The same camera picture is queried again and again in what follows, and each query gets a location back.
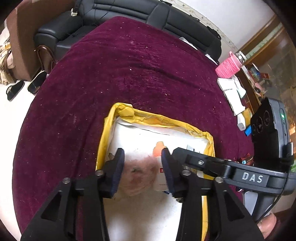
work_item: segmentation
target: sofa armrest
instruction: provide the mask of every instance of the sofa armrest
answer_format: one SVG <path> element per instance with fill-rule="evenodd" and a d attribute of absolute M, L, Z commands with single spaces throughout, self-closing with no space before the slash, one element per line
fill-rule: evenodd
<path fill-rule="evenodd" d="M 82 17 L 79 15 L 72 17 L 70 14 L 71 11 L 62 13 L 57 18 L 42 25 L 37 32 L 52 35 L 59 41 L 66 39 L 82 26 Z"/>
<path fill-rule="evenodd" d="M 14 77 L 32 80 L 40 68 L 33 37 L 38 28 L 70 10 L 74 0 L 23 0 L 7 17 Z"/>

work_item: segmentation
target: blue object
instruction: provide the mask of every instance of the blue object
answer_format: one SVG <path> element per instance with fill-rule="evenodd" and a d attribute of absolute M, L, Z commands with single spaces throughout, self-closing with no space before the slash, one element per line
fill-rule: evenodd
<path fill-rule="evenodd" d="M 248 126 L 247 129 L 245 129 L 244 133 L 246 134 L 246 136 L 249 136 L 252 133 L 252 128 L 251 126 Z"/>

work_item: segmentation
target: black leather sofa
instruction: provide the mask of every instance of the black leather sofa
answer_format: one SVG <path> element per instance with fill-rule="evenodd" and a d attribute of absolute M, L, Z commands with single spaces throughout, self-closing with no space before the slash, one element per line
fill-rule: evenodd
<path fill-rule="evenodd" d="M 220 35 L 169 3 L 159 0 L 78 0 L 75 6 L 77 16 L 71 16 L 70 10 L 64 12 L 40 27 L 34 36 L 36 47 L 47 47 L 53 61 L 60 60 L 71 45 L 115 16 L 132 18 L 177 38 L 184 37 L 216 61 L 221 55 Z"/>

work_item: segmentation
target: white wall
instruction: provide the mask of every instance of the white wall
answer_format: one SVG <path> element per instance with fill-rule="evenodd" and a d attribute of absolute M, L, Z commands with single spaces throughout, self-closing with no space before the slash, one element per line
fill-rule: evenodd
<path fill-rule="evenodd" d="M 274 15 L 262 0 L 181 0 L 214 23 L 239 49 Z"/>

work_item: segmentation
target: sofa backrest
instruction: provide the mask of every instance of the sofa backrest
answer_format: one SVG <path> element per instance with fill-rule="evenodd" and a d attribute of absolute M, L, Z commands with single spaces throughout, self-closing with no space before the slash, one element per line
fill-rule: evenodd
<path fill-rule="evenodd" d="M 184 37 L 214 60 L 221 55 L 221 38 L 198 19 L 159 0 L 81 0 L 79 14 L 84 25 L 100 25 L 123 16 L 152 25 L 172 35 Z"/>

